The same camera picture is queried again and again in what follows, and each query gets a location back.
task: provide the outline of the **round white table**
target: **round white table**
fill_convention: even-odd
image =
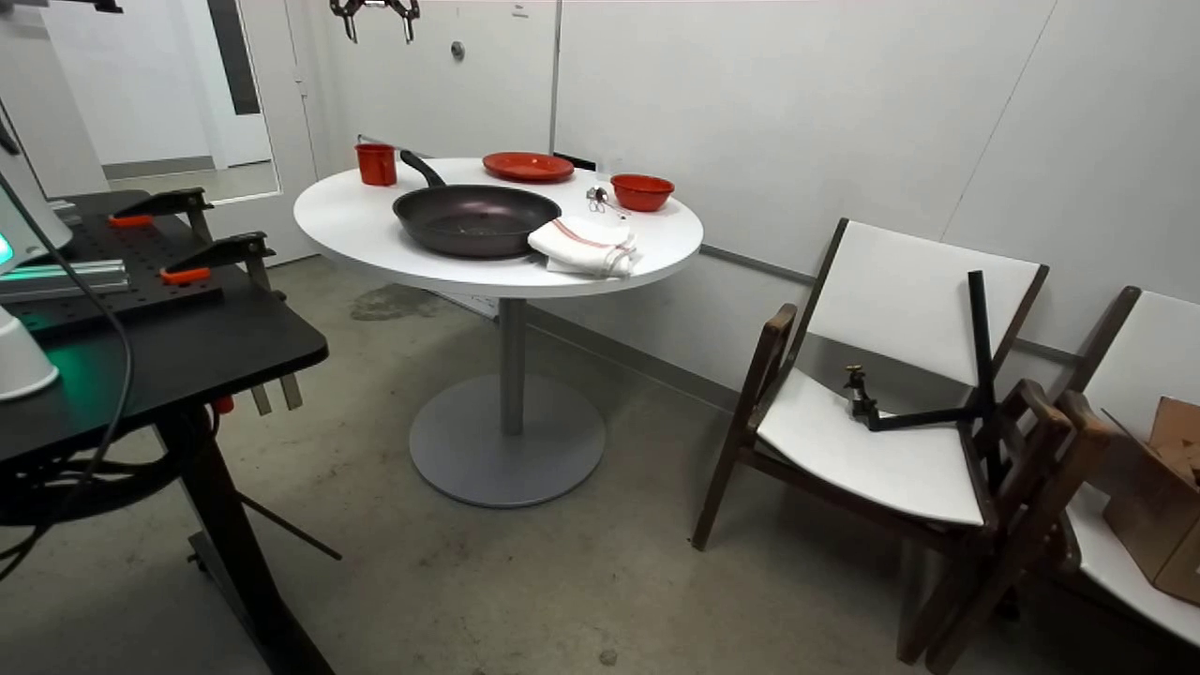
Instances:
[[[389,274],[401,286],[494,295],[504,325],[499,376],[464,378],[435,393],[411,421],[409,459],[438,493],[476,505],[533,505],[579,486],[605,455],[605,421],[580,393],[526,381],[526,300],[601,295],[654,286],[676,274],[705,240],[703,216],[668,200],[656,215],[593,208],[598,176],[579,169],[563,185],[509,185],[485,173],[481,159],[444,159],[433,169],[448,185],[506,185],[560,201],[563,221],[635,230],[638,263],[630,279],[579,279],[535,259],[448,259],[415,248],[395,216],[395,200],[423,188],[419,173],[396,165],[395,188],[368,188],[360,173],[310,185],[293,216],[325,256]]]

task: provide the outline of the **white cloth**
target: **white cloth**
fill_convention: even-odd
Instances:
[[[589,279],[630,279],[638,263],[630,226],[549,221],[528,234],[528,248],[550,266]]]

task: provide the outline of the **monitor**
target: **monitor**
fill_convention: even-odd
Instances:
[[[50,208],[50,200],[34,176],[34,165],[29,165],[6,111],[0,108],[0,274],[6,274],[11,266],[18,266],[25,259],[50,256],[18,208],[29,215],[29,221],[45,234],[45,240],[53,248],[65,248],[73,240],[73,230]]]

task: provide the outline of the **red bowl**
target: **red bowl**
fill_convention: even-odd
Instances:
[[[644,176],[644,173],[619,173],[613,176],[616,188],[616,201],[626,211],[640,211],[654,215],[668,201],[668,194],[676,190],[671,180],[659,176]]]

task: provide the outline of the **white chair backrest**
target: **white chair backrest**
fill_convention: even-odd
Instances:
[[[1135,439],[1150,435],[1158,398],[1200,400],[1200,304],[1141,291],[1083,398]]]
[[[970,269],[996,351],[1038,263],[848,221],[806,330],[975,385]]]

